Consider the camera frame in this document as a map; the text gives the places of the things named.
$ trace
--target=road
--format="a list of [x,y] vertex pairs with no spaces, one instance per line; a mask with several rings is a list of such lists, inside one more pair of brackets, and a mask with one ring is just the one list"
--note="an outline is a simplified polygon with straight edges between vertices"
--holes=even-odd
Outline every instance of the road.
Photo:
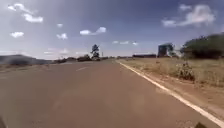
[[218,128],[113,61],[0,77],[0,116],[8,128],[185,128],[198,122]]

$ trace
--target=blue sky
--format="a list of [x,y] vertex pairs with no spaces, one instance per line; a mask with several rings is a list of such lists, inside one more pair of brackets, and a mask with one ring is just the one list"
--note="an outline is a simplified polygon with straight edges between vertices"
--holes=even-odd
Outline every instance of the blue sky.
[[104,55],[157,53],[159,44],[224,30],[223,0],[1,0],[0,54],[56,59],[100,45]]

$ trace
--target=white cloud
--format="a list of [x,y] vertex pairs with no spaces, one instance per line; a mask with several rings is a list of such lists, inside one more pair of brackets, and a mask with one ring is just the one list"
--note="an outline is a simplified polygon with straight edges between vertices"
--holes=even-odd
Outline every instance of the white cloud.
[[23,32],[13,32],[10,34],[13,38],[19,38],[19,37],[23,37],[24,33]]
[[120,44],[129,44],[129,41],[120,42]]
[[133,42],[132,43],[134,46],[138,46],[138,43],[137,42]]
[[28,13],[23,14],[23,17],[25,18],[26,21],[31,22],[31,23],[43,23],[43,21],[44,21],[43,17],[34,17]]
[[119,43],[119,41],[113,41],[113,44],[118,44]]
[[59,28],[62,28],[62,27],[63,27],[63,24],[57,24],[57,26],[58,26]]
[[91,32],[90,30],[82,30],[80,31],[80,35],[87,36],[87,35],[98,35],[102,33],[106,33],[107,29],[105,27],[100,27],[96,30],[96,32]]
[[89,31],[89,30],[82,30],[82,31],[80,31],[80,34],[81,35],[83,35],[83,36],[85,36],[85,35],[91,35],[91,31]]
[[192,7],[191,7],[190,5],[181,4],[180,7],[179,7],[179,9],[180,9],[181,11],[187,11],[187,10],[191,10]]
[[185,20],[162,20],[162,24],[165,27],[177,27],[187,25],[209,25],[215,21],[215,14],[208,5],[196,5],[194,9],[188,12],[185,16]]
[[107,29],[106,29],[105,27],[100,27],[100,28],[96,31],[97,34],[105,33],[105,32],[107,32]]
[[34,14],[33,11],[29,10],[21,3],[15,3],[14,5],[10,5],[10,6],[8,6],[8,9],[13,10],[13,11],[21,10],[21,11],[29,13],[29,14]]
[[174,21],[174,20],[162,20],[162,24],[165,27],[175,27],[176,26],[176,21]]
[[65,40],[65,39],[68,39],[68,36],[66,33],[62,33],[61,35],[57,35],[58,39],[62,39],[62,40]]
[[9,9],[9,10],[12,10],[12,11],[16,11],[16,9],[15,9],[14,6],[8,6],[8,9]]
[[49,52],[49,51],[47,51],[47,52],[44,52],[44,54],[46,54],[46,55],[50,55],[50,54],[53,54],[53,52]]
[[61,50],[59,53],[60,53],[60,54],[64,54],[64,55],[66,55],[66,54],[69,54],[69,50],[67,50],[66,48],[64,48],[64,49]]

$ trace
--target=road edge line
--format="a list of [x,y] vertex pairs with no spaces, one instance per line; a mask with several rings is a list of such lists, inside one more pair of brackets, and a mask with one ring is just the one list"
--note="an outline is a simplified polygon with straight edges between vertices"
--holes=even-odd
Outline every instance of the road edge line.
[[180,96],[176,92],[174,92],[174,91],[164,87],[163,85],[155,82],[154,80],[150,79],[149,77],[147,77],[146,75],[140,73],[139,71],[136,71],[134,68],[132,68],[132,67],[126,65],[126,64],[123,64],[121,62],[118,62],[118,61],[116,61],[116,62],[119,63],[120,65],[124,66],[125,68],[131,70],[132,72],[136,73],[137,75],[143,77],[144,79],[146,79],[147,81],[149,81],[152,84],[156,85],[160,89],[166,91],[169,95],[173,96],[174,98],[176,98],[177,100],[179,100],[183,104],[187,105],[188,107],[194,109],[195,111],[197,111],[198,113],[200,113],[204,117],[208,118],[209,120],[211,120],[212,122],[214,122],[215,124],[220,126],[221,128],[224,128],[224,122],[222,120],[218,119],[217,117],[215,117],[214,115],[212,115],[209,112],[205,111],[204,109],[198,107],[197,105],[191,103],[190,101],[184,99],[182,96]]

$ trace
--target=field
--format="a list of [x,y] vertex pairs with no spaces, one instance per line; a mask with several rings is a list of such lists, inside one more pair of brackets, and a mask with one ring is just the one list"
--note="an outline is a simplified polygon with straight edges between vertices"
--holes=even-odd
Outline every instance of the field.
[[176,58],[125,59],[122,62],[148,73],[193,81],[206,86],[224,87],[224,59],[182,60]]

